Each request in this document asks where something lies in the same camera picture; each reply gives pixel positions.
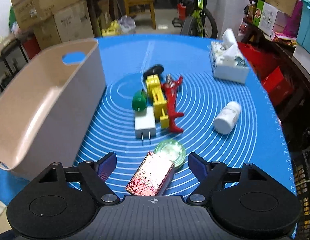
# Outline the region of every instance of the white jar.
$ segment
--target white jar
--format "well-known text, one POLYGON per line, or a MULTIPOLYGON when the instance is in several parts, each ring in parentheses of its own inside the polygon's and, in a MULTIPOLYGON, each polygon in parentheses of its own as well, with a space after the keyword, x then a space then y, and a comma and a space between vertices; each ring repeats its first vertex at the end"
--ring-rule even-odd
POLYGON ((235 101, 229 102, 215 117, 213 121, 215 130, 221 134, 229 134, 236 125, 240 112, 239 103, 235 101))

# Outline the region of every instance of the green lid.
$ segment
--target green lid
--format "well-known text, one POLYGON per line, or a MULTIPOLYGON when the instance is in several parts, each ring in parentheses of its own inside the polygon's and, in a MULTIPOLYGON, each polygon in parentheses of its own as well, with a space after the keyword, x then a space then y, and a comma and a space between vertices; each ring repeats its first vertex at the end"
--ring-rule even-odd
POLYGON ((156 154, 164 154, 170 161, 174 163, 175 169, 183 166, 186 158, 186 150, 178 141, 169 139, 160 142, 154 151, 156 154))
POLYGON ((134 111, 143 111, 147 105, 147 95, 144 90, 136 92, 132 100, 132 108, 134 111))

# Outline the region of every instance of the figurine head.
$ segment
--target figurine head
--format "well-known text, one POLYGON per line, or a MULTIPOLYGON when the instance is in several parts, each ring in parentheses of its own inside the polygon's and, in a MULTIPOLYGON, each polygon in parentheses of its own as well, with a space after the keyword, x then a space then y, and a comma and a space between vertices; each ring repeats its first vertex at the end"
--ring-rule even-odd
POLYGON ((170 75, 170 74, 168 74, 167 76, 166 76, 166 82, 168 83, 168 84, 170 84, 171 82, 173 82, 174 81, 174 79, 172 78, 172 76, 170 75))

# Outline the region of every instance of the blue mat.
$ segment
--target blue mat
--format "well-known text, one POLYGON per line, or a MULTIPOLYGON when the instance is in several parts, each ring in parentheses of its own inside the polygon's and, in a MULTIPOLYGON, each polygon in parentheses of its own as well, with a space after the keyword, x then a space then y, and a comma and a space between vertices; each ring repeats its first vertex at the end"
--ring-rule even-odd
MULTIPOLYGON (((207 161, 220 160, 231 167, 253 162, 295 193, 292 167, 275 111, 268 95, 251 71, 246 85, 215 80, 209 61, 210 39, 175 35, 132 35, 98 39, 107 90, 97 106, 74 165, 98 160, 109 151, 117 154, 117 168, 106 181, 120 198, 125 186, 146 153, 168 138, 175 138, 187 153, 196 152, 207 161), (162 64, 163 75, 184 77, 178 93, 177 109, 185 116, 177 119, 184 129, 180 135, 161 131, 142 145, 135 138, 132 95, 143 88, 141 73, 162 64), (231 100, 242 106, 239 121, 229 135, 214 131, 212 121, 231 100)), ((0 170, 0 200, 5 204, 26 184, 0 170)), ((175 173, 166 195, 188 196, 198 185, 188 164, 175 173)))

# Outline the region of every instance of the beige storage bin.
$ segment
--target beige storage bin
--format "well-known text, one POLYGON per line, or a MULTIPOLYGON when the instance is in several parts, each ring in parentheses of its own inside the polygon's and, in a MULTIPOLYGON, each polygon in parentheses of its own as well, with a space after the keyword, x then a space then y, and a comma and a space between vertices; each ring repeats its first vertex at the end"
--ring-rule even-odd
POLYGON ((105 87, 96 40, 39 53, 0 97, 0 168, 31 180, 52 162, 71 167, 105 87), (72 52, 86 57, 64 64, 72 52))

